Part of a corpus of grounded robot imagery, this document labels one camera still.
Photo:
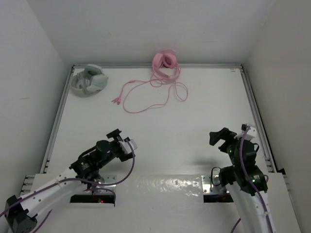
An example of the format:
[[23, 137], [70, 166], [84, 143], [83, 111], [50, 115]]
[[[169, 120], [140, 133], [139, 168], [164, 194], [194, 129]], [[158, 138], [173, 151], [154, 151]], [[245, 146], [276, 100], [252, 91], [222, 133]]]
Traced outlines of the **pink headphones with cable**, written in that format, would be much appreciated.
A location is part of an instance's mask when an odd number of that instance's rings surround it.
[[[121, 104], [124, 111], [130, 114], [138, 114], [150, 109], [164, 107], [170, 99], [170, 90], [175, 89], [175, 94], [180, 102], [185, 102], [188, 98], [189, 90], [186, 85], [179, 81], [181, 66], [177, 61], [175, 50], [163, 50], [155, 54], [152, 59], [152, 74], [147, 81], [130, 80], [126, 82], [120, 91], [120, 94], [112, 100], [113, 103]], [[153, 104], [140, 111], [129, 111], [125, 107], [125, 101], [128, 95], [139, 86], [150, 84], [154, 88], [160, 88], [163, 85], [169, 85], [167, 99], [164, 103]]]

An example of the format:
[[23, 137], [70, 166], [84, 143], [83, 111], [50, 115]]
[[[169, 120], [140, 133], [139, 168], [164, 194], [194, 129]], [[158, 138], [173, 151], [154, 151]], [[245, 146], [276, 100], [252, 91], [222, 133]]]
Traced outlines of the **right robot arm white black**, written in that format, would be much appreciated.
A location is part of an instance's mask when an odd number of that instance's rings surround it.
[[257, 129], [243, 124], [237, 134], [228, 128], [209, 133], [209, 144], [223, 144], [219, 150], [229, 156], [231, 165], [219, 169], [218, 175], [210, 175], [211, 187], [219, 187], [223, 195], [230, 196], [237, 208], [246, 233], [275, 233], [268, 203], [268, 175], [256, 165], [259, 144], [252, 142]]

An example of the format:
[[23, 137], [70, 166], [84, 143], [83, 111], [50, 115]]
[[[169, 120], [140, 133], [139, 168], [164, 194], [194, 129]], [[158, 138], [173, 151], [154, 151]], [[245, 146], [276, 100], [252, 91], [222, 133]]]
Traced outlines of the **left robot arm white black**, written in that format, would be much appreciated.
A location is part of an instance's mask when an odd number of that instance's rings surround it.
[[64, 172], [40, 188], [20, 197], [8, 198], [1, 216], [5, 217], [11, 232], [35, 233], [52, 210], [70, 202], [72, 196], [82, 192], [110, 191], [111, 186], [122, 183], [122, 180], [104, 183], [99, 174], [100, 169], [115, 158], [122, 162], [135, 160], [135, 141], [128, 137], [123, 139], [120, 133], [116, 129], [107, 134], [107, 140], [97, 141]]

